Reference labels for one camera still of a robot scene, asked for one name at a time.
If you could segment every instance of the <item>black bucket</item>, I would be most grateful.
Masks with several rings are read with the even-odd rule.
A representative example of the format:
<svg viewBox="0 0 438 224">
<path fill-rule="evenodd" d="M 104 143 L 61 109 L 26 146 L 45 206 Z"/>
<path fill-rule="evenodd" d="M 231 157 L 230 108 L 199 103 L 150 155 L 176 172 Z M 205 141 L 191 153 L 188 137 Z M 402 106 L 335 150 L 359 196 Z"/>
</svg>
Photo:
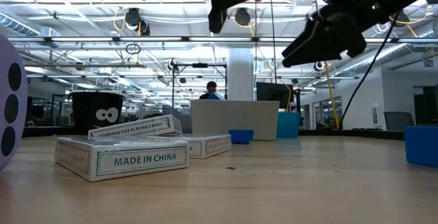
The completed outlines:
<svg viewBox="0 0 438 224">
<path fill-rule="evenodd" d="M 71 92 L 73 122 L 78 134 L 88 130 L 115 125 L 122 112 L 123 96 L 105 92 Z"/>
</svg>

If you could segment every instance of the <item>ceiling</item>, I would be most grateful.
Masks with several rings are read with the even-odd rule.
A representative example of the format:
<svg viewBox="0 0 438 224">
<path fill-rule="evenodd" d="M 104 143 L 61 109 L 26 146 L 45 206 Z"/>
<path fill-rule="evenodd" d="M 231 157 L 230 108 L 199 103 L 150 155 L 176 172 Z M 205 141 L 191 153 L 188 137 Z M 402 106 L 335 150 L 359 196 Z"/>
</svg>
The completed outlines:
<svg viewBox="0 0 438 224">
<path fill-rule="evenodd" d="M 404 12 L 412 21 L 421 20 L 413 24 L 417 30 L 435 19 L 436 9 L 426 8 L 425 0 L 420 0 L 407 7 Z M 136 32 L 123 26 L 125 12 L 129 8 L 140 8 L 140 14 L 151 28 L 151 37 L 154 36 L 239 36 L 250 38 L 297 37 L 305 25 L 306 14 L 315 11 L 314 0 L 263 0 L 255 3 L 249 1 L 239 4 L 228 11 L 228 19 L 220 34 L 211 34 L 208 29 L 207 15 L 210 4 L 202 0 L 0 0 L 0 12 L 14 18 L 26 26 L 62 37 L 97 37 L 97 36 L 137 36 Z M 241 27 L 234 21 L 234 14 L 238 8 L 247 8 L 252 16 L 253 26 Z M 366 32 L 366 38 L 383 38 L 388 25 L 375 26 Z M 10 28 L 0 26 L 0 33 L 6 36 L 24 35 Z M 395 28 L 392 37 L 412 37 L 407 27 Z M 108 77 L 77 79 L 59 77 L 62 82 L 88 84 L 94 89 L 137 91 L 135 98 L 145 97 L 154 103 L 167 103 L 171 92 L 171 75 L 169 61 L 178 64 L 192 64 L 197 62 L 209 64 L 226 64 L 229 58 L 229 48 L 250 48 L 253 55 L 256 49 L 253 42 L 141 42 L 142 50 L 139 54 L 129 55 L 125 50 L 130 42 L 63 42 L 58 48 L 41 47 L 38 43 L 17 42 L 18 50 L 23 56 L 26 65 L 36 65 L 29 74 L 34 75 L 108 75 L 133 76 L 116 78 Z M 270 81 L 276 58 L 278 75 L 282 76 L 313 76 L 315 73 L 312 64 L 294 66 L 285 69 L 281 66 L 281 52 L 287 43 L 277 43 L 274 50 L 272 43 L 260 43 L 257 50 L 257 81 Z M 378 45 L 370 44 L 367 51 L 374 50 Z M 331 62 L 331 71 L 342 69 L 352 61 L 344 55 L 344 60 Z M 82 62 L 84 69 L 73 68 L 72 65 Z M 187 103 L 187 99 L 196 98 L 205 89 L 209 80 L 216 80 L 219 86 L 224 86 L 223 68 L 193 69 L 186 68 L 180 76 L 185 76 L 186 83 L 177 81 L 177 103 Z M 309 80 L 302 80 L 303 86 L 308 86 Z"/>
</svg>

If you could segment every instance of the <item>white box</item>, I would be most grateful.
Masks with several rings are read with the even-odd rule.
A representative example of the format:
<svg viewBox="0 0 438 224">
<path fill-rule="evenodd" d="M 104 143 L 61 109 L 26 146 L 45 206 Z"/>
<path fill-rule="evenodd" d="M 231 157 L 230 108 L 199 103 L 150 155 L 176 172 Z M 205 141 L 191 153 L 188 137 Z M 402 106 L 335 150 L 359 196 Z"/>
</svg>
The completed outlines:
<svg viewBox="0 0 438 224">
<path fill-rule="evenodd" d="M 149 137 L 151 139 L 160 139 L 160 137 Z M 229 151 L 231 149 L 231 136 L 193 136 L 184 134 L 178 138 L 166 138 L 166 140 L 186 140 L 189 142 L 190 158 L 205 159 Z"/>
<path fill-rule="evenodd" d="M 58 138 L 55 161 L 90 182 L 188 166 L 187 141 L 160 141 Z"/>
<path fill-rule="evenodd" d="M 173 115 L 163 115 L 150 119 L 111 125 L 88 131 L 88 138 L 128 138 L 146 136 L 181 135 L 181 123 Z"/>
</svg>

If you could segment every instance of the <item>cartoon eyes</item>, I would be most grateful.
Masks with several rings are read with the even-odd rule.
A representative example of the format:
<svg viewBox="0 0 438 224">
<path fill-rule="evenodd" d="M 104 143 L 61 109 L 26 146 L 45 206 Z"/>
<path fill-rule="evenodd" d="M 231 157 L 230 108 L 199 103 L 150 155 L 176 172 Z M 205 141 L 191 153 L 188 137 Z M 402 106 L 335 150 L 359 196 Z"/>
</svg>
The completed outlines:
<svg viewBox="0 0 438 224">
<path fill-rule="evenodd" d="M 104 121 L 106 119 L 110 123 L 115 123 L 118 118 L 118 110 L 117 108 L 110 108 L 108 110 L 97 110 L 96 118 L 100 121 Z"/>
</svg>

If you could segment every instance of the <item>table surface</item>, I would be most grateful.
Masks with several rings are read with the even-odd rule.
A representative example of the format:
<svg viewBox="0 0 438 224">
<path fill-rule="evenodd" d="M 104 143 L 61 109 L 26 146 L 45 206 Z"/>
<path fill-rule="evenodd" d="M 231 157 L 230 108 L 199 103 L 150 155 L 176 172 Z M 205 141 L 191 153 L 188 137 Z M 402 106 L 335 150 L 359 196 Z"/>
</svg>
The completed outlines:
<svg viewBox="0 0 438 224">
<path fill-rule="evenodd" d="M 175 171 L 89 183 L 24 139 L 0 173 L 0 223 L 436 223 L 438 169 L 404 143 L 302 137 L 233 145 Z"/>
</svg>

